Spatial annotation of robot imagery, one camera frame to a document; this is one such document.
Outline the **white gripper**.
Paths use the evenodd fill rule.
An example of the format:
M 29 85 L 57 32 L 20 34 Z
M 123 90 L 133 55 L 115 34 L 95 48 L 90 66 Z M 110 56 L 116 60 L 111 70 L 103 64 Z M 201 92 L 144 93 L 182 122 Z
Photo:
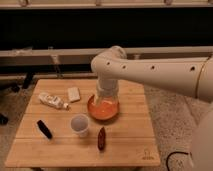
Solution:
M 115 101 L 118 96 L 118 81 L 116 79 L 99 78 L 96 85 L 95 104 L 102 100 Z

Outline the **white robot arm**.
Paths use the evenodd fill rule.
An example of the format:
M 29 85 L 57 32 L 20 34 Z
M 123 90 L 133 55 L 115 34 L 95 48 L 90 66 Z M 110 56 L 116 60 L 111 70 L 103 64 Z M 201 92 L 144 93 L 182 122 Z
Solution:
M 213 54 L 195 58 L 129 60 L 113 46 L 91 61 L 99 96 L 118 92 L 118 80 L 170 90 L 209 103 L 191 141 L 185 171 L 213 171 Z

